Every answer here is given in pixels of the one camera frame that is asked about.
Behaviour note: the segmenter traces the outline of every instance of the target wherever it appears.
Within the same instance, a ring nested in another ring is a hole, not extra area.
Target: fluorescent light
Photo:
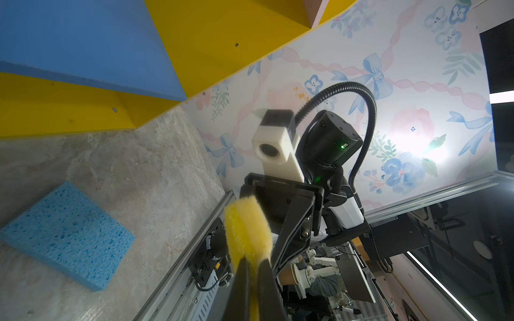
[[[514,102],[514,90],[492,93],[489,95],[489,100],[491,104]]]
[[[430,273],[430,271],[428,271],[428,270],[427,270],[427,268],[425,268],[425,266],[423,266],[423,264],[421,264],[421,262],[420,262],[420,261],[418,261],[418,259],[414,257],[414,255],[412,255],[412,253],[411,253],[411,252],[407,251],[407,254],[409,254],[409,255],[412,257],[412,259],[413,259],[414,261],[416,261],[416,263],[418,263],[418,265],[419,265],[419,266],[420,266],[420,267],[421,267],[421,268],[422,268],[422,269],[423,269],[423,270],[424,270],[424,271],[425,271],[425,272],[426,272],[426,273],[427,273],[427,274],[432,278],[432,280],[434,280],[434,281],[437,283],[437,285],[439,285],[439,286],[440,286],[440,287],[441,287],[441,288],[446,292],[446,294],[448,294],[448,295],[452,298],[452,300],[454,300],[454,301],[455,301],[455,303],[457,303],[457,304],[458,304],[458,306],[459,306],[459,307],[461,307],[461,308],[464,310],[464,312],[466,312],[466,314],[467,314],[467,315],[469,315],[469,317],[470,317],[472,320],[474,320],[474,321],[478,321],[478,320],[473,316],[473,314],[471,314],[471,312],[469,312],[469,311],[468,311],[468,309],[466,309],[466,308],[462,305],[462,303],[460,303],[460,302],[457,300],[457,298],[456,298],[456,297],[454,297],[454,296],[453,296],[453,294],[451,294],[451,293],[450,293],[450,291],[448,291],[448,290],[443,286],[443,284],[441,284],[441,282],[439,282],[439,280],[438,280],[438,279],[436,279],[436,278],[435,278],[435,276],[433,276],[433,275],[432,275],[432,273]]]

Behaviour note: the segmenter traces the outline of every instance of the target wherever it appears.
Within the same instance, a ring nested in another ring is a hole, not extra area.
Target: yellow panel
[[[326,6],[325,12],[321,17],[320,25],[334,19],[336,16],[346,11],[347,8],[351,7],[356,0],[330,0]]]
[[[136,127],[148,123],[163,112],[180,104],[178,101],[134,95],[126,92],[119,92],[118,94]]]
[[[0,137],[135,128],[115,91],[2,72],[0,88]]]
[[[310,30],[302,0],[146,0],[146,5],[188,97]]]

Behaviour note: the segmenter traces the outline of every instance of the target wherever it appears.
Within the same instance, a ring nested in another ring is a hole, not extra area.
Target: wallpaper
[[[485,62],[469,0],[361,0],[333,21],[209,88],[183,107],[226,190],[262,173],[251,138],[267,109],[295,112],[324,88],[357,81],[378,105],[355,188],[371,210],[497,168]],[[361,97],[317,107],[364,138]],[[314,117],[299,125],[301,134]],[[357,154],[343,166],[350,173]]]

